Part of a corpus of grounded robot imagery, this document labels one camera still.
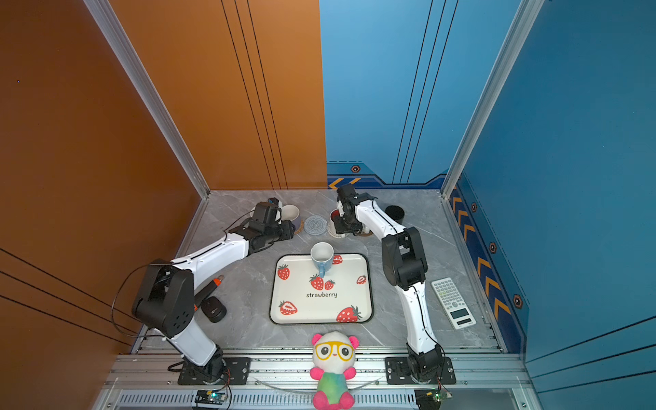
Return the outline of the white mug purple handle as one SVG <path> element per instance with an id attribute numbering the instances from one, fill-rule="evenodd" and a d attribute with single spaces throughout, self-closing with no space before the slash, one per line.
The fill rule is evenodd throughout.
<path id="1" fill-rule="evenodd" d="M 290 221 L 294 225 L 294 221 L 301 218 L 300 209 L 296 205 L 287 204 L 281 209 L 281 220 Z"/>

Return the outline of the grey blue rope coaster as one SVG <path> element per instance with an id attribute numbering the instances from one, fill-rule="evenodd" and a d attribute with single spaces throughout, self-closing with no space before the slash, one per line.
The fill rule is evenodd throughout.
<path id="1" fill-rule="evenodd" d="M 327 231 L 328 222 L 320 215 L 311 215 L 304 221 L 303 230 L 311 236 L 321 236 Z"/>

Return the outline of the black mug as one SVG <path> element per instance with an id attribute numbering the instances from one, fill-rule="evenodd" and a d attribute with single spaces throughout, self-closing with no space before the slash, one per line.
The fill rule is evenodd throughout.
<path id="1" fill-rule="evenodd" d="M 403 224 L 406 213 L 402 207 L 397 205 L 389 205 L 385 208 L 384 212 L 386 215 L 389 215 L 389 217 L 391 217 L 391 219 L 394 220 L 397 224 Z"/>

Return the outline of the blue mug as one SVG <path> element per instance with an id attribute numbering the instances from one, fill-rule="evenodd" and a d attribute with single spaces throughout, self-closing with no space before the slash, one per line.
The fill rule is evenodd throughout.
<path id="1" fill-rule="evenodd" d="M 326 242 L 319 242 L 312 247 L 310 256 L 318 271 L 319 277 L 324 278 L 333 266 L 335 256 L 333 247 Z"/>

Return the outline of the red interior mug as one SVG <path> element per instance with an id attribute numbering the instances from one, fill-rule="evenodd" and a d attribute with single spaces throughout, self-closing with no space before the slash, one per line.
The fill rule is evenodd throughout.
<path id="1" fill-rule="evenodd" d="M 335 209 L 331 212 L 331 224 L 333 227 L 333 230 L 338 233 L 338 221 L 341 218 L 340 211 L 338 209 Z"/>

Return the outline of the multicolour woven coaster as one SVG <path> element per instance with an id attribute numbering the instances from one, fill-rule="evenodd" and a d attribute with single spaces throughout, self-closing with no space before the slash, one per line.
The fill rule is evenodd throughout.
<path id="1" fill-rule="evenodd" d="M 343 238 L 347 237 L 346 234 L 339 234 L 339 233 L 336 233 L 336 232 L 333 232 L 333 231 L 329 231 L 328 233 L 336 239 L 343 239 Z"/>

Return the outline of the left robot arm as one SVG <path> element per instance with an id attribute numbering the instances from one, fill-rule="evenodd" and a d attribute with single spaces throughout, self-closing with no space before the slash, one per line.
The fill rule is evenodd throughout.
<path id="1" fill-rule="evenodd" d="M 183 355 L 184 367 L 200 374 L 205 384 L 220 381 L 225 372 L 222 349 L 195 320 L 215 276 L 236 261 L 292 239 L 295 227 L 282 219 L 280 201 L 259 202 L 249 217 L 224 237 L 197 252 L 172 261 L 150 263 L 133 302 L 132 312 Z"/>

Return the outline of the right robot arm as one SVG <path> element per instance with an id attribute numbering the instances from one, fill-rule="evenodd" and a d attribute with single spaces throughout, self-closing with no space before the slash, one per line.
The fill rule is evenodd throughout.
<path id="1" fill-rule="evenodd" d="M 358 193 L 351 184 L 337 189 L 339 234 L 370 232 L 381 242 L 384 276 L 395 287 L 407 325 L 408 366 L 420 384 L 438 377 L 446 362 L 442 345 L 432 330 L 425 297 L 428 261 L 420 232 L 405 227 L 379 207 L 377 198 Z"/>

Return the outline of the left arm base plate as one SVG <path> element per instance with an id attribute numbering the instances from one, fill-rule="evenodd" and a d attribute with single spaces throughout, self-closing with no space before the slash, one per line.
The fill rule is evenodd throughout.
<path id="1" fill-rule="evenodd" d="M 179 369 L 179 385 L 246 385 L 249 377 L 251 358 L 218 357 L 204 367 L 184 359 Z"/>

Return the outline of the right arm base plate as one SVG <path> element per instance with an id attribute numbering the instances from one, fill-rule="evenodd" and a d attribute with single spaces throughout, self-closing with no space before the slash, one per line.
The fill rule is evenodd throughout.
<path id="1" fill-rule="evenodd" d="M 418 364 L 411 364 L 408 357 L 386 357 L 384 359 L 384 374 L 387 384 L 424 384 L 424 385 L 455 385 L 457 379 L 452 360 L 446 357 L 442 365 L 422 369 Z"/>

